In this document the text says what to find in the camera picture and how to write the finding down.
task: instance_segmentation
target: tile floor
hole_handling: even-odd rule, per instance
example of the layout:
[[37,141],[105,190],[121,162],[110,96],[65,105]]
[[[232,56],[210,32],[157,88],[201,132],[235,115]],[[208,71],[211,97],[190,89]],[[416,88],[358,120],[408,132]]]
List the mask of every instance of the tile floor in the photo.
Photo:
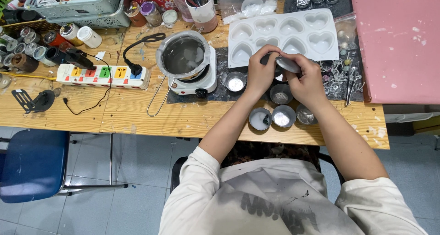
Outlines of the tile floor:
[[[0,127],[10,138],[22,128]],[[75,135],[70,144],[67,184],[107,184],[109,135]],[[173,163],[187,156],[198,139],[115,135],[113,180],[128,189],[88,191],[20,204],[0,201],[0,235],[127,235],[158,233],[169,195]],[[420,225],[440,235],[440,151],[432,136],[390,137],[391,150],[377,150],[391,179],[401,190]],[[6,148],[0,142],[0,149]],[[321,162],[329,199],[335,201],[339,180],[330,164]]]

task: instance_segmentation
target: yellow cable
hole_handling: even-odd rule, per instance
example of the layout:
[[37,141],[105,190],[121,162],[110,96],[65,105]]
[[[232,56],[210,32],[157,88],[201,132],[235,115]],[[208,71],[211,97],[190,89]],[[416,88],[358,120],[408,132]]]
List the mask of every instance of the yellow cable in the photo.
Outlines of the yellow cable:
[[28,74],[13,74],[9,72],[0,72],[0,74],[11,75],[16,77],[30,77],[30,78],[40,78],[46,80],[56,80],[56,77],[46,77],[46,76],[38,76],[38,75],[28,75]]

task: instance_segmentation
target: purple lid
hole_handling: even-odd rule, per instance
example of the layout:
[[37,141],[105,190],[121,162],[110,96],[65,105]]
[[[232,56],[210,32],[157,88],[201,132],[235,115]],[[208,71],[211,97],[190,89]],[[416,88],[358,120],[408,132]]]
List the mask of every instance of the purple lid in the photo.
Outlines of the purple lid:
[[140,6],[140,13],[142,15],[148,16],[150,15],[154,10],[156,9],[156,6],[152,1],[146,1],[142,3]]

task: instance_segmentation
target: hot plate knob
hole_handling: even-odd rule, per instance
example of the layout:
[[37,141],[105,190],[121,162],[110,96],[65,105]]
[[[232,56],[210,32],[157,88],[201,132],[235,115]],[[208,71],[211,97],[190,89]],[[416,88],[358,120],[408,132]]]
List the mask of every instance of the hot plate knob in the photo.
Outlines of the hot plate knob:
[[195,90],[195,95],[197,98],[206,98],[207,93],[208,93],[208,91],[206,91],[206,89]]

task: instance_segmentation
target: person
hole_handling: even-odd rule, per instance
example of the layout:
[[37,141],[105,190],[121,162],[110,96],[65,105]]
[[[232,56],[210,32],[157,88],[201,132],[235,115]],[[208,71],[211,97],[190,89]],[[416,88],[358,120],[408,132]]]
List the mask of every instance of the person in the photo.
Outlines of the person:
[[[268,52],[267,65],[260,64]],[[324,176],[309,161],[264,158],[220,168],[270,87],[278,55],[301,67],[299,79],[284,75],[295,99],[317,118],[346,181],[334,204]],[[375,152],[328,101],[320,66],[271,45],[250,58],[244,93],[188,156],[179,177],[163,209],[161,235],[427,234]]]

